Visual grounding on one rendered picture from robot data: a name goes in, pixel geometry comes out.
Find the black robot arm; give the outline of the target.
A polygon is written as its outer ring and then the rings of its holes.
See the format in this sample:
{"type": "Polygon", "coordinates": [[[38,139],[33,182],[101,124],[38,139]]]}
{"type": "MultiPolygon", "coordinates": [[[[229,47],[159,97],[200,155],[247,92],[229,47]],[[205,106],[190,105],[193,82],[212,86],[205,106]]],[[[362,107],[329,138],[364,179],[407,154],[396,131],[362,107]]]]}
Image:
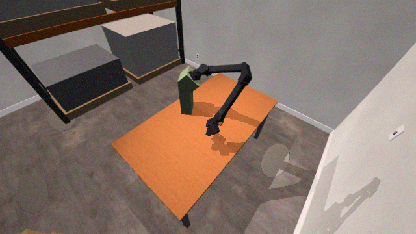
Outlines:
{"type": "Polygon", "coordinates": [[[241,75],[238,78],[236,86],[234,87],[234,89],[232,90],[222,107],[218,110],[218,112],[214,115],[213,118],[208,119],[206,132],[207,136],[211,137],[211,134],[214,135],[217,134],[217,132],[220,132],[218,122],[223,122],[226,114],[228,113],[228,110],[234,104],[235,100],[238,98],[244,87],[246,87],[246,85],[248,85],[249,82],[252,80],[252,73],[250,71],[250,66],[245,62],[240,64],[228,64],[218,66],[207,66],[206,64],[201,64],[198,69],[189,71],[189,74],[192,77],[193,81],[200,80],[203,74],[206,76],[210,76],[212,73],[231,72],[241,72],[241,75]]]}

